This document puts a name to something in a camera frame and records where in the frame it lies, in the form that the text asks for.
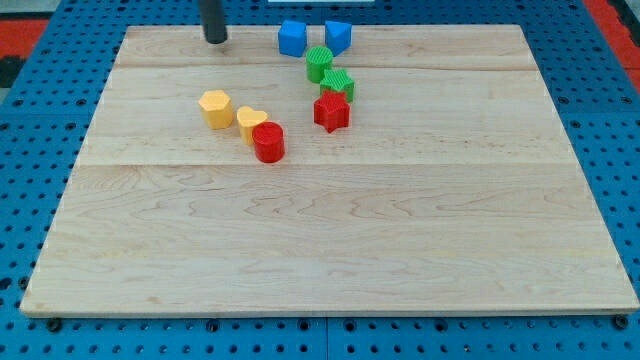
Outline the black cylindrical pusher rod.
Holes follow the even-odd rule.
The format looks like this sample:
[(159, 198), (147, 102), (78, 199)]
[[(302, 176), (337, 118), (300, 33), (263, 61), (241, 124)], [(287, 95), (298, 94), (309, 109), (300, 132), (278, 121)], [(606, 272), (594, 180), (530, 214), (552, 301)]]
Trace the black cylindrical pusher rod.
[(226, 20), (222, 0), (198, 0), (201, 25), (205, 40), (222, 44), (227, 38)]

